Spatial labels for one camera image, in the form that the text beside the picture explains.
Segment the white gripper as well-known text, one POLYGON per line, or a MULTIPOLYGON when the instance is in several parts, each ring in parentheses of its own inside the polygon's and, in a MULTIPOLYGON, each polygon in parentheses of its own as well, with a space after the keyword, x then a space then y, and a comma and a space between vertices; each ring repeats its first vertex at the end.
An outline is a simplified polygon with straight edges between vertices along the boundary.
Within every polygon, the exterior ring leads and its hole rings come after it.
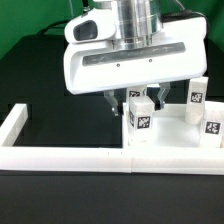
POLYGON ((76 19, 65 28, 66 88, 73 94, 105 91, 104 98, 119 115, 114 89, 158 84, 155 110, 162 110, 170 83, 202 76, 207 69, 204 38, 206 20, 196 17, 167 22, 152 36, 152 45, 133 50, 114 50, 107 36, 101 41, 77 41, 76 19))

